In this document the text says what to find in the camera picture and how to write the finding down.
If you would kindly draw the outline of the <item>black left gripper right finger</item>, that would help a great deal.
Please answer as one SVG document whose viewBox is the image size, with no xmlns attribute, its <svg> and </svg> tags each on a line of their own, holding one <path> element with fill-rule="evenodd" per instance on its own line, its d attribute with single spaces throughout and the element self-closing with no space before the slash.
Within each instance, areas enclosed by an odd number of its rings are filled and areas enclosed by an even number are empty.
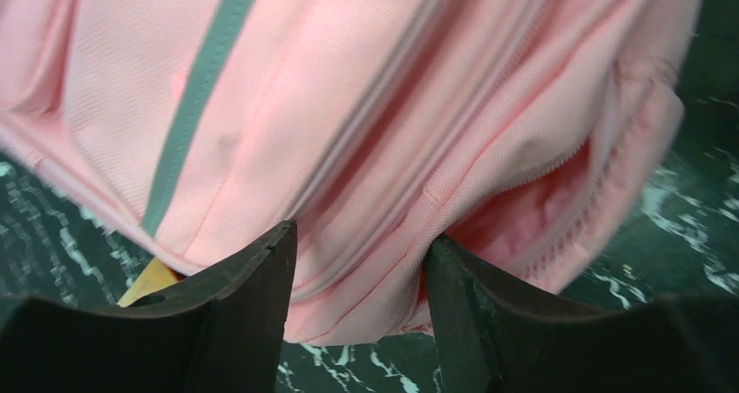
<svg viewBox="0 0 739 393">
<path fill-rule="evenodd" d="M 442 235 L 424 284 L 446 392 L 735 392 L 738 300 L 621 311 L 536 288 Z"/>
</svg>

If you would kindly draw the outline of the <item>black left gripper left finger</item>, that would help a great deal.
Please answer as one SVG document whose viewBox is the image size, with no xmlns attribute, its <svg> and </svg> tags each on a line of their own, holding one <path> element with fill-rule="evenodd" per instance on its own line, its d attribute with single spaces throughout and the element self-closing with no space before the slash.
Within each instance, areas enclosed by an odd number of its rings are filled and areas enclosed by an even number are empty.
<svg viewBox="0 0 739 393">
<path fill-rule="evenodd" d="M 127 307 L 1 300 L 4 392 L 272 392 L 297 226 Z"/>
</svg>

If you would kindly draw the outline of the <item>orange picture book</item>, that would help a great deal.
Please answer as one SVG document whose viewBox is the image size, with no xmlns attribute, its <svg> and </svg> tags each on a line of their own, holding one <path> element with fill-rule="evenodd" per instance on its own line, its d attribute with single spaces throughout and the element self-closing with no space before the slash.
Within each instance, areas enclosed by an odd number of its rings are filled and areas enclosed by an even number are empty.
<svg viewBox="0 0 739 393">
<path fill-rule="evenodd" d="M 117 305 L 128 307 L 138 299 L 168 288 L 181 280 L 180 275 L 158 259 L 152 259 L 132 285 L 118 300 Z"/>
</svg>

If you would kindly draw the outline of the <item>pink student backpack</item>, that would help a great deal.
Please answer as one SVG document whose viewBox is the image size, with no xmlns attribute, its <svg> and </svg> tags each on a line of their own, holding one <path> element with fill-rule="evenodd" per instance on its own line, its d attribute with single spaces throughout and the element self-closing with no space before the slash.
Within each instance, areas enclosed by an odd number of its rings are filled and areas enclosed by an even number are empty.
<svg viewBox="0 0 739 393">
<path fill-rule="evenodd" d="M 182 274 L 298 224 L 284 337 L 431 332 L 448 233 L 559 292 L 681 123 L 702 0 L 1 0 L 1 147 Z"/>
</svg>

